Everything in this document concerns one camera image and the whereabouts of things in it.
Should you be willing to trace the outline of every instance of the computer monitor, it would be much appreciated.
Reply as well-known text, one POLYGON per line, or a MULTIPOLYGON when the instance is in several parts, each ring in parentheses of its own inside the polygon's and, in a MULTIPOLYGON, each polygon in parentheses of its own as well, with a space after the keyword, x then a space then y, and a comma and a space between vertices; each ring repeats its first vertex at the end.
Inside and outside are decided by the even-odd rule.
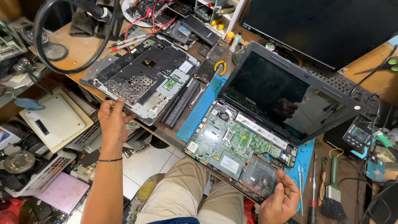
POLYGON ((398 33, 398 2, 251 0, 240 25, 333 70, 398 33))
POLYGON ((297 145, 365 110, 256 42, 249 44, 219 98, 297 145))

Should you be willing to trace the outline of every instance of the wrench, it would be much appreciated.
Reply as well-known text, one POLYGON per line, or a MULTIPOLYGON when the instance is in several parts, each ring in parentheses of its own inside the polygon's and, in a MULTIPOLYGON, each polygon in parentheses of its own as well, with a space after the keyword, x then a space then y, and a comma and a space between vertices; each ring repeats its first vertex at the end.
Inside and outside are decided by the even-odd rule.
POLYGON ((198 95, 196 95, 196 97, 193 99, 193 101, 188 105, 189 108, 191 108, 193 106, 193 103, 195 103, 195 101, 198 99, 198 97, 200 96, 200 94, 205 91, 205 88, 200 87, 200 91, 198 93, 198 95))

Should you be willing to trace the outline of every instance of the laptop screen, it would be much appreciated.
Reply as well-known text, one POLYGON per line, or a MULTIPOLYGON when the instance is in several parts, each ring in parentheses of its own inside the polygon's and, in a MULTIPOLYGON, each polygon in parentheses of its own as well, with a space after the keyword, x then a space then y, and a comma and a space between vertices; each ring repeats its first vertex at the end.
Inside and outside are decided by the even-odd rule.
POLYGON ((224 95, 298 140, 352 111, 253 51, 224 95))

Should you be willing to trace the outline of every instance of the khaki pants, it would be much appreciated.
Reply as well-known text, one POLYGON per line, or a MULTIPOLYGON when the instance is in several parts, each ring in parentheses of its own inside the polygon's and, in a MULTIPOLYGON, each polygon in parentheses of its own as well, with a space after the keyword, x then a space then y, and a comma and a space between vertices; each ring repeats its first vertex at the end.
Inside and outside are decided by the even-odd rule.
POLYGON ((170 168, 137 215, 136 224, 177 217, 195 217, 201 224, 242 224, 243 195, 220 181, 197 212, 209 172, 190 158, 170 168))

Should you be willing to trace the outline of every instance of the yellow pliers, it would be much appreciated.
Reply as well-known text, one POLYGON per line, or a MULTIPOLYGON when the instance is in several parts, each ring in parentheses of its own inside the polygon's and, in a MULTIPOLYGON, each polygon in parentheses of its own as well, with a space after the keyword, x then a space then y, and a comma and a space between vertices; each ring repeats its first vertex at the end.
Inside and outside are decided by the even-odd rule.
POLYGON ((217 66, 220 65, 220 64, 223 64, 223 65, 224 65, 224 70, 223 70, 222 73, 220 74, 220 76, 222 76, 222 75, 225 73, 225 70, 226 70, 226 62, 225 62, 225 60, 222 60, 222 61, 217 62, 216 65, 214 66, 214 71, 217 70, 217 66))

